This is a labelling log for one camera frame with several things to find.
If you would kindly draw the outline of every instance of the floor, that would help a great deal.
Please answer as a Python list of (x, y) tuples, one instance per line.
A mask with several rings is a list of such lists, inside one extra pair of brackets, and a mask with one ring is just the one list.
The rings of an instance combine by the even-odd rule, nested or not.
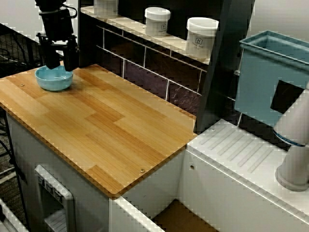
[(153, 222), (166, 232), (218, 232), (178, 200), (174, 200)]
[[(10, 149), (7, 135), (4, 135), (4, 112), (0, 110), (0, 140)], [(0, 145), (0, 154), (5, 153), (6, 150)], [(9, 155), (0, 155), (0, 173), (12, 168), (13, 165), (9, 163)], [(0, 198), (5, 202), (8, 208), (16, 215), (16, 217), (27, 226), (25, 213), (22, 206), (21, 196), (18, 188), (17, 177), (15, 171), (10, 170), (4, 174), (0, 174)]]

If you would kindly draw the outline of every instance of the plastic bin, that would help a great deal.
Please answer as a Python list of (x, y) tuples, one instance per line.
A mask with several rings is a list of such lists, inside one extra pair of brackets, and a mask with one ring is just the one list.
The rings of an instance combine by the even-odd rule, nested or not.
[(273, 127), (282, 115), (271, 108), (279, 81), (302, 89), (309, 81), (309, 43), (265, 31), (241, 40), (240, 47), (235, 109)]

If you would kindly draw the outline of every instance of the white jar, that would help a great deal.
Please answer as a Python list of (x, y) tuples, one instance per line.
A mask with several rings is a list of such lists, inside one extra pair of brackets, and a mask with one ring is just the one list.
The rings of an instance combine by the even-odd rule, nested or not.
[(160, 7), (149, 7), (145, 11), (146, 35), (164, 37), (168, 30), (170, 11)]
[(94, 0), (94, 15), (98, 18), (116, 18), (118, 0)]
[(189, 18), (186, 53), (197, 58), (210, 58), (218, 25), (219, 22), (211, 18)]

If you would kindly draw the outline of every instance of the white wall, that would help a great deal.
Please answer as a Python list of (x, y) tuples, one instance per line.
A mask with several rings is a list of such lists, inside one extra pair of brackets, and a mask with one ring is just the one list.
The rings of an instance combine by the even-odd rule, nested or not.
[(255, 0), (248, 35), (272, 30), (309, 42), (309, 0)]
[[(77, 9), (78, 0), (67, 0), (65, 4)], [(35, 0), (0, 0), (0, 23), (33, 40), (37, 40), (35, 35), (43, 31), (43, 22)], [(77, 36), (77, 18), (73, 19), (72, 23)]]

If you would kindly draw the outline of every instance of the faucet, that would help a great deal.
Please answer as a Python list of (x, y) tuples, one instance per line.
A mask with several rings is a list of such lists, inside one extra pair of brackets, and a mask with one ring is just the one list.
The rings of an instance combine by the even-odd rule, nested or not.
[(309, 188), (309, 82), (274, 126), (275, 135), (291, 145), (276, 170), (277, 181), (292, 191)]

